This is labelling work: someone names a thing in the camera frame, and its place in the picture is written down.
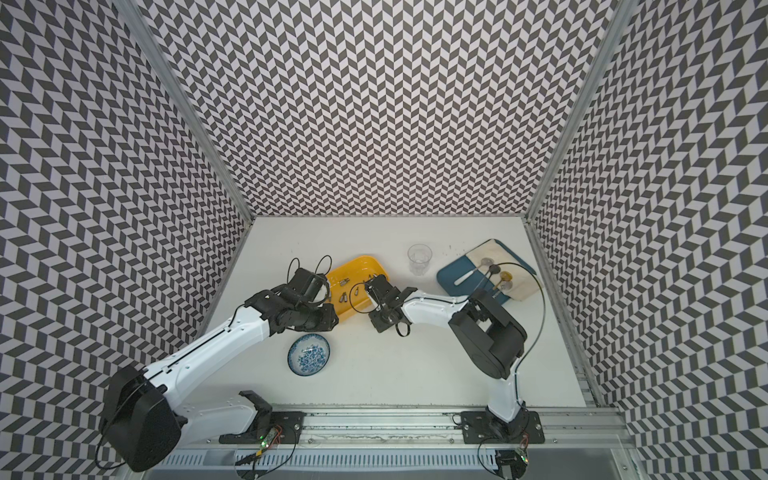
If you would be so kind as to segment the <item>clear plastic cup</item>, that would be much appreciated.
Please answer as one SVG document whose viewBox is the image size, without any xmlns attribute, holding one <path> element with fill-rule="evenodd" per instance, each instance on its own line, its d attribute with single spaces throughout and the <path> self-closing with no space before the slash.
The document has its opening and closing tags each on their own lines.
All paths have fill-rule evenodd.
<svg viewBox="0 0 768 480">
<path fill-rule="evenodd" d="M 433 257 L 432 249 L 425 244 L 414 244 L 408 251 L 409 270 L 415 276 L 424 276 Z"/>
</svg>

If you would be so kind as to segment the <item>screws in bowl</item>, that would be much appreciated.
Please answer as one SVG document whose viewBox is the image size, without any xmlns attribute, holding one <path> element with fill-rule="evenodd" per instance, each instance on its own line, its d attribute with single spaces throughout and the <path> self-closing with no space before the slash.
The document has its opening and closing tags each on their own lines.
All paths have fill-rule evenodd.
<svg viewBox="0 0 768 480">
<path fill-rule="evenodd" d="M 300 352 L 297 362 L 302 371 L 320 369 L 326 363 L 325 348 L 321 345 L 310 345 Z"/>
</svg>

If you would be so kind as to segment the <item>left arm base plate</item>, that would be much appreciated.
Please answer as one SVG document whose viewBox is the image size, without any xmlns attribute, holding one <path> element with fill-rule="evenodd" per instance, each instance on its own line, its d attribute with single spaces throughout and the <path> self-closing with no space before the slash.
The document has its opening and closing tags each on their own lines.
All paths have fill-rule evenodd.
<svg viewBox="0 0 768 480">
<path fill-rule="evenodd" d="M 220 444 L 261 445 L 272 443 L 297 445 L 304 429 L 306 413 L 298 410 L 275 411 L 274 407 L 252 390 L 241 390 L 239 400 L 250 407 L 246 425 L 220 435 Z"/>
</svg>

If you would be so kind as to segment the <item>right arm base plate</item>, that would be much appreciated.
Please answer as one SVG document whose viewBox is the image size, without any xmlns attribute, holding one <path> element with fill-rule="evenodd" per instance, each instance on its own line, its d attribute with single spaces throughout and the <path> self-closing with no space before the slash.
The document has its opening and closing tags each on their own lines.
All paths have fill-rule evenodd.
<svg viewBox="0 0 768 480">
<path fill-rule="evenodd" d="M 527 440 L 529 445 L 545 443 L 545 435 L 537 412 L 522 409 L 510 422 L 504 422 L 490 411 L 462 411 L 458 426 L 465 444 L 517 444 Z"/>
</svg>

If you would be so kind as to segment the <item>teal tray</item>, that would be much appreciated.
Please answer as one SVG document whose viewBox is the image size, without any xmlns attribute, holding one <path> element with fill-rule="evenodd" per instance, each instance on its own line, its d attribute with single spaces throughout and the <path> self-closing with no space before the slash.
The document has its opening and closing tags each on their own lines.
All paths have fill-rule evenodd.
<svg viewBox="0 0 768 480">
<path fill-rule="evenodd" d="M 490 239 L 437 272 L 438 284 L 449 296 L 487 290 L 504 304 L 524 301 L 540 292 L 535 269 L 504 243 Z"/>
</svg>

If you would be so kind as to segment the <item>gold round spoon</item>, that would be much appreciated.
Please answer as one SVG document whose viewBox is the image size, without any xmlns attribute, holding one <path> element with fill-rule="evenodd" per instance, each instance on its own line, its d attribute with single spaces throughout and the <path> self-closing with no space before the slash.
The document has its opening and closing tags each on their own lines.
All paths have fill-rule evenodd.
<svg viewBox="0 0 768 480">
<path fill-rule="evenodd" d="M 502 289 L 508 289 L 513 285 L 513 275 L 507 271 L 502 271 L 500 273 L 500 282 L 498 283 L 498 286 Z"/>
</svg>

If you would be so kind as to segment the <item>blue white ceramic bowl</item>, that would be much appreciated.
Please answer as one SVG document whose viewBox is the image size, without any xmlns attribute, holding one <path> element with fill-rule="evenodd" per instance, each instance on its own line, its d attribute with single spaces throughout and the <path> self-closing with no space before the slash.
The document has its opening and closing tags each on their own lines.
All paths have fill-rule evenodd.
<svg viewBox="0 0 768 480">
<path fill-rule="evenodd" d="M 287 364 L 292 373 L 301 377 L 319 373 L 328 363 L 331 347 L 328 340 L 316 333 L 298 338 L 289 348 Z"/>
</svg>

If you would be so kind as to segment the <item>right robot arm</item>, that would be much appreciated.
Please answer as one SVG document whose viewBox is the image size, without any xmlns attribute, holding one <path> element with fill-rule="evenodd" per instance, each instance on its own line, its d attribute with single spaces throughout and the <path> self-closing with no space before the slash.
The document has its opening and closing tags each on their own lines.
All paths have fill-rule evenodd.
<svg viewBox="0 0 768 480">
<path fill-rule="evenodd" d="M 464 296 L 400 290 L 383 275 L 363 283 L 374 308 L 368 312 L 382 333 L 404 325 L 430 325 L 452 331 L 472 363 L 489 378 L 487 410 L 509 424 L 524 407 L 518 370 L 525 355 L 525 328 L 490 294 L 479 288 Z"/>
</svg>

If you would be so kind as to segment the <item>yellow plastic storage box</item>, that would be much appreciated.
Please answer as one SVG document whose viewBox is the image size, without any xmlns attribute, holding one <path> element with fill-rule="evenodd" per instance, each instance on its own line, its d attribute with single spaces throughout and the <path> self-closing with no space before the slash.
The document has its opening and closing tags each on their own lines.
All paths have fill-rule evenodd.
<svg viewBox="0 0 768 480">
<path fill-rule="evenodd" d="M 331 287 L 331 297 L 329 302 L 333 304 L 335 313 L 339 321 L 343 322 L 353 315 L 365 312 L 367 308 L 373 305 L 369 299 L 364 283 L 369 279 L 383 274 L 389 278 L 388 273 L 373 256 L 359 256 L 328 273 L 327 279 Z M 349 278 L 346 285 L 340 285 L 340 281 Z M 353 290 L 359 288 L 359 296 L 353 296 Z M 340 297 L 343 293 L 348 294 L 348 302 L 340 303 Z"/>
</svg>

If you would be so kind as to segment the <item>dark round spoon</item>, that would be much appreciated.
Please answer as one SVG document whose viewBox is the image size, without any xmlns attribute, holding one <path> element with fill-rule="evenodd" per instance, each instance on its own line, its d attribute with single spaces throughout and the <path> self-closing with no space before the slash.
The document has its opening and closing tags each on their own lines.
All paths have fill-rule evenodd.
<svg viewBox="0 0 768 480">
<path fill-rule="evenodd" d="M 501 278 L 501 267 L 499 265 L 493 264 L 488 268 L 488 280 L 489 281 L 496 281 Z"/>
</svg>

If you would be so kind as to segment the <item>aluminium front rail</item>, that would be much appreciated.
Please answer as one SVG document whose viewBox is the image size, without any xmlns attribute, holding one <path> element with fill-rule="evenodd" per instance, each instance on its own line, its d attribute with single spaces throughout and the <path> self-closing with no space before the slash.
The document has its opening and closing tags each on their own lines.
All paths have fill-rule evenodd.
<svg viewBox="0 0 768 480">
<path fill-rule="evenodd" d="M 303 448 L 470 447 L 465 444 L 458 408 L 309 408 L 298 445 Z M 625 449 L 635 446 L 615 408 L 529 407 L 539 414 L 545 443 L 538 448 Z M 517 444 L 481 443 L 512 448 Z"/>
</svg>

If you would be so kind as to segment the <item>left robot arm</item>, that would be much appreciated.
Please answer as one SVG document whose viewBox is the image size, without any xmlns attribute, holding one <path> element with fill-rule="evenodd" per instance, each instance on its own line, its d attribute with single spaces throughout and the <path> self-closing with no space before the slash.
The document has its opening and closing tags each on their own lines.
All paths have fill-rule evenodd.
<svg viewBox="0 0 768 480">
<path fill-rule="evenodd" d="M 187 399 L 239 354 L 274 335 L 333 330 L 339 318 L 330 293 L 326 275 L 299 268 L 181 350 L 143 368 L 120 369 L 104 396 L 99 443 L 111 446 L 134 472 L 155 467 L 184 443 L 213 437 L 267 446 L 277 437 L 273 407 L 254 391 L 211 406 Z"/>
</svg>

